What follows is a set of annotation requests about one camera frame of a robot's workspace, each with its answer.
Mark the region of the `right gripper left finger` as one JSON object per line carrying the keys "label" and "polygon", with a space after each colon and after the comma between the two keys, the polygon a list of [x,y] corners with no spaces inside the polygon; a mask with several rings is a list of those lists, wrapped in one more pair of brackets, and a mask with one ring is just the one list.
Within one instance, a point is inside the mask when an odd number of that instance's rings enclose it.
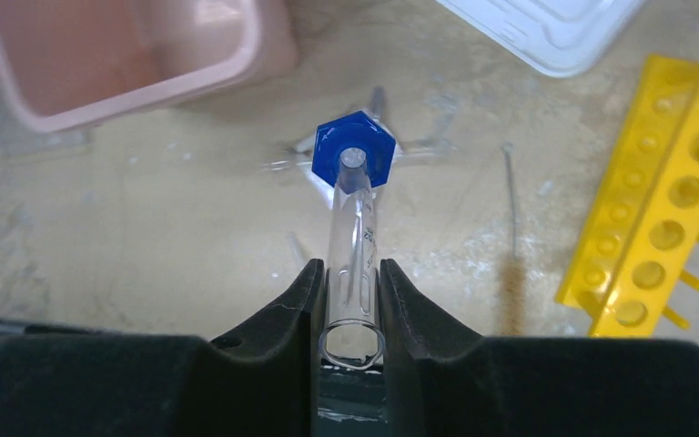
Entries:
{"label": "right gripper left finger", "polygon": [[310,260],[214,340],[0,330],[0,436],[310,436],[324,276]]}

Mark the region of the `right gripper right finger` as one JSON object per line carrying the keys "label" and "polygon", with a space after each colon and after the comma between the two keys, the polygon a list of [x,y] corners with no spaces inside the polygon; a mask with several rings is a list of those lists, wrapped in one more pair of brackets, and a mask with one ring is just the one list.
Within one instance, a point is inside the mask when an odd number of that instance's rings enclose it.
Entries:
{"label": "right gripper right finger", "polygon": [[699,346],[486,337],[380,264],[383,375],[397,436],[699,436]]}

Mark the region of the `metal crucible tongs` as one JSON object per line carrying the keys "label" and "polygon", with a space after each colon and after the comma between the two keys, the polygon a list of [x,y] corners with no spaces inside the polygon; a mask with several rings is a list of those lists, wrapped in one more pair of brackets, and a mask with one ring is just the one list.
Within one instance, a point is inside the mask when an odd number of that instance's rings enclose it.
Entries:
{"label": "metal crucible tongs", "polygon": [[[370,100],[364,107],[350,105],[346,115],[355,110],[360,110],[371,119],[384,127],[390,129],[384,123],[387,111],[387,93],[383,86],[375,86],[371,91]],[[423,137],[412,140],[398,139],[396,151],[393,158],[394,163],[401,163],[403,166],[429,164],[440,162],[445,159],[453,150],[451,143],[444,138],[453,120],[453,113],[444,113],[433,122],[431,132]],[[291,168],[305,168],[309,170],[312,163],[312,155],[316,142],[316,134],[309,133],[298,141],[286,141],[281,149],[280,158],[274,158],[271,162],[260,164],[264,171],[282,171]]]}

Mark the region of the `pink plastic bin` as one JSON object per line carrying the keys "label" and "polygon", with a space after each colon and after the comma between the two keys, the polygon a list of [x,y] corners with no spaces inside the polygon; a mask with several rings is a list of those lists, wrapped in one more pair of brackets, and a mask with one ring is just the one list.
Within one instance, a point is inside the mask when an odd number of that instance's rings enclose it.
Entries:
{"label": "pink plastic bin", "polygon": [[169,106],[297,62],[282,1],[0,1],[0,89],[37,132]]}

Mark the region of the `yellow test tube rack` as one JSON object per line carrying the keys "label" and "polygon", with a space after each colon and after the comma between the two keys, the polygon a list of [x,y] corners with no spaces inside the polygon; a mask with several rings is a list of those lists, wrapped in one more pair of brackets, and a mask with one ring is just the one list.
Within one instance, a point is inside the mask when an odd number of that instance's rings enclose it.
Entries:
{"label": "yellow test tube rack", "polygon": [[651,55],[556,301],[584,311],[595,338],[679,328],[678,283],[699,246],[699,61]]}

